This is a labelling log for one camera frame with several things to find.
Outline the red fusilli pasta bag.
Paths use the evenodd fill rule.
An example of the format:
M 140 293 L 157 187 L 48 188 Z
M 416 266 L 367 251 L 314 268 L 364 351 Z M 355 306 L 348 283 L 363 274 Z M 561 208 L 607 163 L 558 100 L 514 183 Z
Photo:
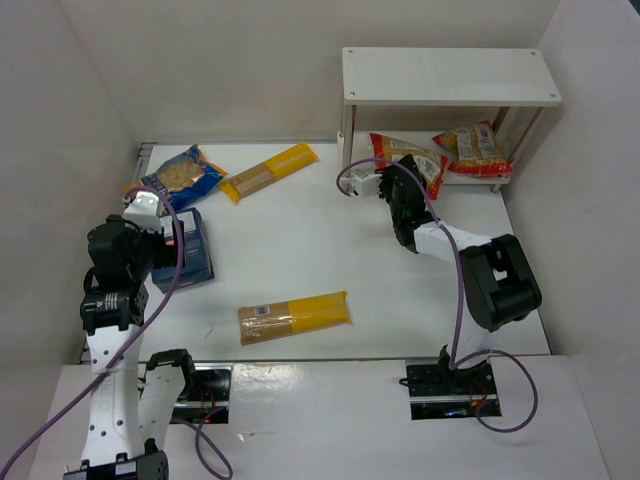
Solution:
M 448 166 L 448 158 L 438 152 L 379 133 L 369 133 L 373 155 L 378 158 L 377 169 L 389 167 L 382 159 L 394 162 L 410 156 L 409 166 L 417 168 L 425 184 L 425 190 L 431 200 L 438 198 L 443 176 Z

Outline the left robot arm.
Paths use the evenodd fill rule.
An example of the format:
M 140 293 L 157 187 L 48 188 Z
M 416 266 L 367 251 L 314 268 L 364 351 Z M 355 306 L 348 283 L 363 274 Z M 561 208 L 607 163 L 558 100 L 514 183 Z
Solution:
M 148 231 L 119 215 L 91 230 L 93 262 L 80 313 L 91 357 L 90 416 L 79 466 L 67 479 L 166 479 L 163 446 L 174 404 L 195 368 L 185 349 L 156 353 L 140 372 L 148 292 L 156 266 L 175 260 L 158 220 Z

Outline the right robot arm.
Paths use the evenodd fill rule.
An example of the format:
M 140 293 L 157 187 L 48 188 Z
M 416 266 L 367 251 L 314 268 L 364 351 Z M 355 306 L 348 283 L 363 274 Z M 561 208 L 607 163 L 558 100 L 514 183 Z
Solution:
M 541 305 L 542 294 L 519 240 L 455 228 L 439 218 L 428 199 L 417 159 L 406 155 L 378 167 L 379 196 L 390 208 L 399 244 L 414 254 L 450 263 L 456 275 L 456 312 L 451 339 L 431 373 L 409 373 L 408 386 L 460 395 L 478 383 L 493 356 L 494 334 L 521 322 Z

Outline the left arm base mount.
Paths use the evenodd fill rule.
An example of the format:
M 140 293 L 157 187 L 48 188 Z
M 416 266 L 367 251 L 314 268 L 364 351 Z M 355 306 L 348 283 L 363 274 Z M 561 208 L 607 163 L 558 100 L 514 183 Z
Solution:
M 177 362 L 140 367 L 137 373 L 139 422 L 160 428 L 181 421 L 194 426 L 226 424 L 229 420 L 231 367 Z

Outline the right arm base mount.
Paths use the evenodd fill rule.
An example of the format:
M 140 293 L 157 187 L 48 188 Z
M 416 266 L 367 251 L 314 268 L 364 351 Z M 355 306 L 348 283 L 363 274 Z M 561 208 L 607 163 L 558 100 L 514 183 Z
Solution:
M 411 419 L 444 420 L 472 418 L 481 408 L 481 417 L 500 417 L 493 370 L 483 362 L 468 370 L 451 372 L 434 360 L 409 361 L 398 383 L 409 396 Z

